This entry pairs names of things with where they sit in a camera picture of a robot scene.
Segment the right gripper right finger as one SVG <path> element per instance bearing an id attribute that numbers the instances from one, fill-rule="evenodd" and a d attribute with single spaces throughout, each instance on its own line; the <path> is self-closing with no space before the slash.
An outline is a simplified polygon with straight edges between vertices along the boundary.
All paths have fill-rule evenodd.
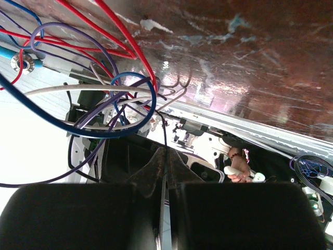
<path id="1" fill-rule="evenodd" d="M 306 195 L 291 183 L 207 183 L 169 149 L 173 249 L 326 249 Z"/>

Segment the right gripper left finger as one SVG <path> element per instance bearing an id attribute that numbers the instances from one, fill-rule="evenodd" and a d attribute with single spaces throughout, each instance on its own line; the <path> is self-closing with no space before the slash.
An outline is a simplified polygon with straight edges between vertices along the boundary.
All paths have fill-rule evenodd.
<path id="1" fill-rule="evenodd" d="M 165 153 L 123 183 L 17 189 L 1 214 L 1 249 L 160 249 Z"/>

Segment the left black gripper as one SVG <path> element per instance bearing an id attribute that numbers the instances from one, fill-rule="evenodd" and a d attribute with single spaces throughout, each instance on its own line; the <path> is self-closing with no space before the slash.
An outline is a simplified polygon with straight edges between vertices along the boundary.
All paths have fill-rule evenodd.
<path id="1" fill-rule="evenodd" d="M 142 169 L 160 147 L 164 147 L 164 144 L 140 135 L 106 140 L 100 170 L 101 182 L 118 183 L 127 180 Z M 179 150 L 177 153 L 183 163 L 205 182 L 224 182 L 224 172 L 203 158 Z"/>

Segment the black zip tie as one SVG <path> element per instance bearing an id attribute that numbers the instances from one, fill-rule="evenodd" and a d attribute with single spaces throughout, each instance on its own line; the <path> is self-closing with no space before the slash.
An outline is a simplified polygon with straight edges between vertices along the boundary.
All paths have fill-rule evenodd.
<path id="1" fill-rule="evenodd" d="M 167 131 L 166 131 L 166 122 L 165 122 L 165 118 L 163 117 L 163 115 L 158 112 L 157 110 L 155 110 L 155 113 L 161 118 L 162 120 L 162 128 L 163 128 L 163 136 L 164 136 L 164 147 L 166 149 L 166 152 L 168 151 L 168 144 L 167 144 Z"/>

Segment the operator's bare hand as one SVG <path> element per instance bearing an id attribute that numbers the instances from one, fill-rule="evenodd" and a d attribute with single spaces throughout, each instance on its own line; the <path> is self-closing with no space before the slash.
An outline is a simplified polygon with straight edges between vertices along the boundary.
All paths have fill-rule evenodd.
<path id="1" fill-rule="evenodd" d="M 228 152 L 228 157 L 231 160 L 231 167 L 242 172 L 238 175 L 228 175 L 233 183 L 249 183 L 250 179 L 250 167 L 247 164 L 245 157 L 243 156 L 243 151 L 241 148 L 231 147 Z"/>

